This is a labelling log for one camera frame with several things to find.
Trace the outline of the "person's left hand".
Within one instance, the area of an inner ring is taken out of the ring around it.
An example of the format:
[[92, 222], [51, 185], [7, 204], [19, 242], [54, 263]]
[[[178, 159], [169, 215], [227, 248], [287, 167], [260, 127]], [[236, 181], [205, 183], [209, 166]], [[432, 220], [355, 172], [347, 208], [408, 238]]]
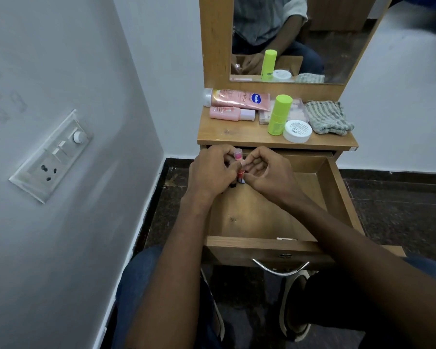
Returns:
[[234, 149], [222, 144], [201, 150], [190, 165], [186, 195], [199, 205], [210, 206], [233, 183], [227, 182], [227, 167], [235, 161]]

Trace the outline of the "person's right hand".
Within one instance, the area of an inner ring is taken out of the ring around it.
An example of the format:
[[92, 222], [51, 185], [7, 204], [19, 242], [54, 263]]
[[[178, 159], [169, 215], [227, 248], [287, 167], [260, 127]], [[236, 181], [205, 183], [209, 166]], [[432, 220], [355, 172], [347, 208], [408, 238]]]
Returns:
[[250, 186], [271, 203], [291, 212], [309, 202], [299, 187], [290, 161], [271, 149], [260, 146], [245, 158], [245, 165], [261, 164], [261, 177]]

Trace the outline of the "pink lip balm stick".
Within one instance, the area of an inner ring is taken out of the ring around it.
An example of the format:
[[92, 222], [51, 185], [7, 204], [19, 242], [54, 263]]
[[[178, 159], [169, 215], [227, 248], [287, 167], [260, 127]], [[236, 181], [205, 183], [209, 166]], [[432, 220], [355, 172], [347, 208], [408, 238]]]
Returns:
[[241, 168], [238, 171], [238, 175], [237, 175], [237, 182], [240, 183], [240, 184], [245, 184], [245, 180], [244, 180], [244, 173], [245, 173], [244, 165], [245, 165], [245, 161], [244, 161], [243, 150], [241, 148], [234, 149], [233, 156], [234, 156], [235, 161], [241, 162]]

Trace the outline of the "person's left forearm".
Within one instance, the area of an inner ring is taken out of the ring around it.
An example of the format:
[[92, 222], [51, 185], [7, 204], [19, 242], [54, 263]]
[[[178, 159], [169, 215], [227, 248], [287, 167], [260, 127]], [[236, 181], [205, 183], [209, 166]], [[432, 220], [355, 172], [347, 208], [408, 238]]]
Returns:
[[193, 349], [209, 195], [181, 199], [179, 214], [130, 325], [123, 349]]

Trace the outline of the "wooden dressing table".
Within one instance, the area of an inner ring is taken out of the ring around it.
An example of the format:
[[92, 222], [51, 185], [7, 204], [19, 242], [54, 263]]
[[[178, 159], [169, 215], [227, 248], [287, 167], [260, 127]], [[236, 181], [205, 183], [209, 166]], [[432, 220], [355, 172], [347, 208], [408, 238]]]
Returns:
[[336, 134], [312, 133], [302, 143], [292, 143], [282, 135], [273, 136], [267, 127], [255, 121], [226, 121], [209, 117], [209, 107], [203, 107], [198, 128], [197, 144], [200, 149], [209, 146], [229, 144], [237, 148], [257, 148], [267, 146], [279, 151], [315, 151], [330, 152], [338, 159], [343, 152], [355, 152], [359, 145], [352, 133], [345, 136]]

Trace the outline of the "wooden drawer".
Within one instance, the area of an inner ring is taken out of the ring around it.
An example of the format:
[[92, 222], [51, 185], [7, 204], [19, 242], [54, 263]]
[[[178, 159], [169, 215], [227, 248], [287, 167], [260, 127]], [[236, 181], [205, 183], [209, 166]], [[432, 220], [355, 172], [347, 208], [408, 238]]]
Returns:
[[[287, 158], [295, 178], [317, 205], [365, 235], [330, 152], [277, 151]], [[258, 267], [282, 273], [321, 270], [334, 265], [315, 237], [294, 217], [246, 184], [228, 188], [211, 206], [205, 228], [202, 263]]]

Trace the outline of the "small pink bottle white cap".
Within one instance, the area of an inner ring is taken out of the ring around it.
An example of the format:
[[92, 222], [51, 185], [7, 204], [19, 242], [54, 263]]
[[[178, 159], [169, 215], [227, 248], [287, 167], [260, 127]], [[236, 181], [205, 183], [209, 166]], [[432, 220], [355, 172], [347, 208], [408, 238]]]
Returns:
[[238, 107], [212, 106], [210, 107], [209, 116], [211, 119], [226, 121], [254, 121], [256, 111]]

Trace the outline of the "lime green bottle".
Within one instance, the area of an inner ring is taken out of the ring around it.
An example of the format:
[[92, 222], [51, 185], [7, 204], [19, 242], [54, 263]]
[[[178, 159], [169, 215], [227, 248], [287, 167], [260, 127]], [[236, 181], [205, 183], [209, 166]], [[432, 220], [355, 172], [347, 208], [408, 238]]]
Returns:
[[293, 98], [286, 94], [276, 96], [268, 123], [268, 134], [279, 136], [283, 133]]

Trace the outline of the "large pink lotion tube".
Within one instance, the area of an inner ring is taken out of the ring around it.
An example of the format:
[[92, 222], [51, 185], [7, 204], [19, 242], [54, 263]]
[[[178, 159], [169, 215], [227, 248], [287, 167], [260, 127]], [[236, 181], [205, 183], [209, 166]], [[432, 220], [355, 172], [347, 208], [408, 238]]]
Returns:
[[206, 107], [237, 107], [256, 111], [270, 111], [270, 94], [244, 92], [230, 89], [205, 88], [202, 92]]

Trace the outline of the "clear plastic packet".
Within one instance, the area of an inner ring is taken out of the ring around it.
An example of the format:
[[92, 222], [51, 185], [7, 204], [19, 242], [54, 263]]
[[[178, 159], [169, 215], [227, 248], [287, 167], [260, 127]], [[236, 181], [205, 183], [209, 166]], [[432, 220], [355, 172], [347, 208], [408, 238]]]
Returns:
[[[271, 119], [271, 114], [274, 108], [275, 100], [270, 100], [270, 110], [269, 111], [258, 111], [259, 123], [261, 125], [268, 125]], [[299, 120], [305, 123], [309, 123], [309, 117], [305, 108], [305, 105], [301, 99], [293, 99], [291, 108], [289, 110], [286, 121]]]

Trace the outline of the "striped grey cloth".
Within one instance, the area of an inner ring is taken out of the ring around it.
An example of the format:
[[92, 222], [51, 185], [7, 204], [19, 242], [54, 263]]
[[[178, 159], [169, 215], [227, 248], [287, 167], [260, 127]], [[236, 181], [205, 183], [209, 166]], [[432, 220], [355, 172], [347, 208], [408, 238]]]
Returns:
[[339, 101], [310, 101], [305, 104], [309, 124], [317, 134], [345, 136], [354, 129]]

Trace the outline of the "wooden framed mirror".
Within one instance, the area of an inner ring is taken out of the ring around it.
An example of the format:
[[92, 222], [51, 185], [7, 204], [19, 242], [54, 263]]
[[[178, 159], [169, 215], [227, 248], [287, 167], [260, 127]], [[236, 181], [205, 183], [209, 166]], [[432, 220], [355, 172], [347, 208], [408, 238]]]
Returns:
[[203, 81], [205, 88], [233, 89], [271, 96], [287, 94], [304, 102], [338, 101], [361, 61], [392, 0], [387, 0], [344, 84], [230, 81], [233, 0], [199, 0]]

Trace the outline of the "person's right shoe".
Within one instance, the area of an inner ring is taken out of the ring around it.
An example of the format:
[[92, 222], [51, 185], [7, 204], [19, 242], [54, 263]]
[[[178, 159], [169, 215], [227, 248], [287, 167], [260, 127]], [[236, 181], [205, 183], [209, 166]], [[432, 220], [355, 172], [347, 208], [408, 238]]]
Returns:
[[279, 326], [286, 340], [300, 342], [305, 339], [311, 325], [323, 325], [314, 302], [308, 302], [305, 287], [318, 271], [301, 270], [286, 277], [282, 283], [282, 298], [279, 304]]

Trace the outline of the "blue jeans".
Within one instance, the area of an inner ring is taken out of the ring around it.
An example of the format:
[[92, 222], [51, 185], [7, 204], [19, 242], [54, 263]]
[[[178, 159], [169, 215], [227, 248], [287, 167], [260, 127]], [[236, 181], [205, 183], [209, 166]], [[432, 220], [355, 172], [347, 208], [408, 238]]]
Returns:
[[[153, 246], [137, 254], [125, 268], [117, 289], [117, 324], [111, 349], [123, 349], [150, 276], [162, 248]], [[408, 349], [412, 346], [389, 324], [365, 293], [340, 268], [320, 271], [305, 287], [314, 302], [322, 327], [365, 332], [358, 349]]]

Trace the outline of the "person's left shoe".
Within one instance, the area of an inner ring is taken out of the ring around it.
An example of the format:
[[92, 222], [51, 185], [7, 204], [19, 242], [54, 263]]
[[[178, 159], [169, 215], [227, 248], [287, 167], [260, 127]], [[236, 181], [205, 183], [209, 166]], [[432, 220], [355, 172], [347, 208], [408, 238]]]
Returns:
[[202, 268], [200, 274], [200, 313], [204, 314], [207, 325], [216, 335], [217, 341], [222, 343], [226, 332], [225, 324]]

